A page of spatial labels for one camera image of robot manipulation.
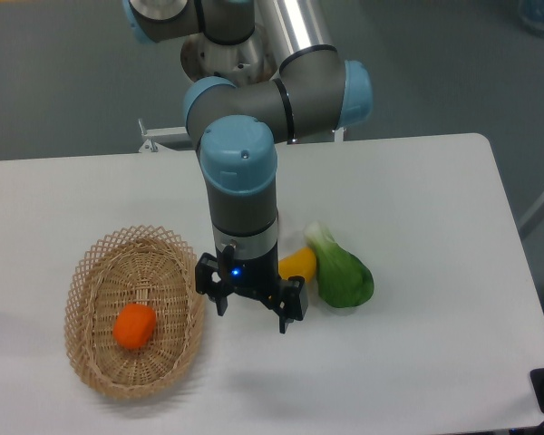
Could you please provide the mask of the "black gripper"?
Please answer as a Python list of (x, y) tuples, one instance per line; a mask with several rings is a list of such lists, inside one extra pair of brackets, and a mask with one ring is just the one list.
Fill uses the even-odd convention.
[(305, 278), (279, 277), (277, 244), (263, 256), (250, 259), (237, 258), (231, 247), (217, 250), (217, 258), (204, 253), (195, 266), (195, 283), (196, 292), (216, 305), (218, 315), (227, 311), (231, 294), (266, 300), (266, 307), (278, 317), (281, 334), (294, 321), (303, 321), (308, 308)]

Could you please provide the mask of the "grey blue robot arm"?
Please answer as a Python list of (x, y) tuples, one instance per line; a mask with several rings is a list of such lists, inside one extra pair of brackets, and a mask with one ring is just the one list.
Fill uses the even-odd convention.
[(224, 313), (230, 295), (257, 300), (281, 328), (304, 318), (305, 281), (278, 272), (279, 142), (365, 121), (369, 74), (341, 59), (317, 1), (127, 1), (142, 41), (197, 41), (201, 76), (183, 100), (205, 180), (215, 250), (196, 290)]

